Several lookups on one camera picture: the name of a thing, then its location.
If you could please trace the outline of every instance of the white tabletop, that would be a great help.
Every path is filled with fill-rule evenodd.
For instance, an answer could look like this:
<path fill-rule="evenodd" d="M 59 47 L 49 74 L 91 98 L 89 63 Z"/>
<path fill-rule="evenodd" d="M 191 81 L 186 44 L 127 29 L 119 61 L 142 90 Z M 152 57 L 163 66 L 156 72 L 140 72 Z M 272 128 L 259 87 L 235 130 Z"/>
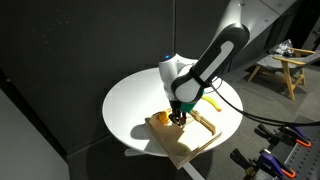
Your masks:
<path fill-rule="evenodd" d="M 213 84 L 217 88 L 220 79 Z M 236 91 L 223 81 L 219 93 L 242 110 Z M 222 134 L 205 151 L 226 141 L 238 129 L 242 115 L 227 105 L 216 93 L 209 93 L 222 108 L 217 112 L 212 105 L 200 100 L 195 110 L 222 130 Z M 132 74 L 117 83 L 107 94 L 102 107 L 104 121 L 111 133 L 128 147 L 143 153 L 167 156 L 161 145 L 145 125 L 145 118 L 170 108 L 159 69 L 153 68 Z"/>

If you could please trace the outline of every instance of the black cable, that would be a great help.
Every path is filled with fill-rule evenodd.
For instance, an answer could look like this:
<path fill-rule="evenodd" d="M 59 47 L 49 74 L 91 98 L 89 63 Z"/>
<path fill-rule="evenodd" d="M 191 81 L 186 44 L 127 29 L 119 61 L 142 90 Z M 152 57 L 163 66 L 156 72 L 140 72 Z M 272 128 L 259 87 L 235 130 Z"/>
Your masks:
<path fill-rule="evenodd" d="M 218 90 L 213 86 L 212 83 L 209 83 L 209 84 L 214 89 L 214 91 L 219 95 L 219 97 L 223 101 L 225 101 L 230 107 L 232 107 L 234 110 L 236 110 L 237 112 L 239 112 L 243 116 L 245 116 L 253 121 L 256 121 L 256 122 L 259 122 L 262 124 L 271 125 L 271 126 L 291 126 L 291 127 L 293 127 L 293 126 L 319 126 L 320 125 L 320 121 L 312 122 L 312 123 L 291 123 L 291 122 L 285 122 L 285 121 L 280 121 L 280 120 L 275 120 L 275 119 L 270 119 L 270 118 L 265 118 L 265 117 L 250 114 L 248 112 L 242 111 L 242 110 L 236 108 L 235 106 L 233 106 L 229 101 L 227 101 L 224 97 L 222 97 L 222 95 L 218 92 Z"/>

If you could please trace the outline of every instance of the orange object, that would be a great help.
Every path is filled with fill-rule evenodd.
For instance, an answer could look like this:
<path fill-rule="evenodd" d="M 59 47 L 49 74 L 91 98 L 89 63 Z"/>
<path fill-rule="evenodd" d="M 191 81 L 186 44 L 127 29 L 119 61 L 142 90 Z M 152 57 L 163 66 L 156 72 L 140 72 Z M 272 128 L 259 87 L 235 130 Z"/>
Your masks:
<path fill-rule="evenodd" d="M 296 142 L 301 144 L 302 146 L 304 147 L 310 147 L 311 146 L 311 142 L 309 142 L 308 144 L 306 144 L 305 142 L 299 140 L 299 139 L 296 139 Z"/>
<path fill-rule="evenodd" d="M 287 171 L 285 171 L 284 169 L 281 169 L 283 174 L 285 174 L 288 178 L 293 179 L 296 177 L 296 172 L 294 170 L 291 169 L 291 174 Z"/>

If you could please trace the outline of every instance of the wooden board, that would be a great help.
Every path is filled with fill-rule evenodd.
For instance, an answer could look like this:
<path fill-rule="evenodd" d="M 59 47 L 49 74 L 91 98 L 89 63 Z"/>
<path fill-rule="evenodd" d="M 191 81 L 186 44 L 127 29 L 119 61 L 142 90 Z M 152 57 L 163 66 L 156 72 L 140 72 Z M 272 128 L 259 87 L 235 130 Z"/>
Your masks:
<path fill-rule="evenodd" d="M 200 116 L 198 112 L 193 110 L 190 114 L 183 128 L 172 122 L 162 124 L 158 120 L 157 113 L 146 119 L 147 126 L 177 169 L 195 158 L 221 135 L 221 130 Z"/>

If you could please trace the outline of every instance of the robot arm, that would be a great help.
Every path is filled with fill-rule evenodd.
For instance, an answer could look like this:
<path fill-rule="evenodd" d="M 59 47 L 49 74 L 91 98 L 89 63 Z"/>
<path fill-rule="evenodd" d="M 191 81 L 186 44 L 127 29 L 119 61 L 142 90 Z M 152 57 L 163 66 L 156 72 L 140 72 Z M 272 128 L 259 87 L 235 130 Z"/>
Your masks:
<path fill-rule="evenodd" d="M 185 113 L 201 98 L 211 80 L 294 2 L 231 0 L 213 40 L 198 61 L 178 54 L 164 57 L 159 70 L 172 107 L 171 121 L 184 125 Z"/>

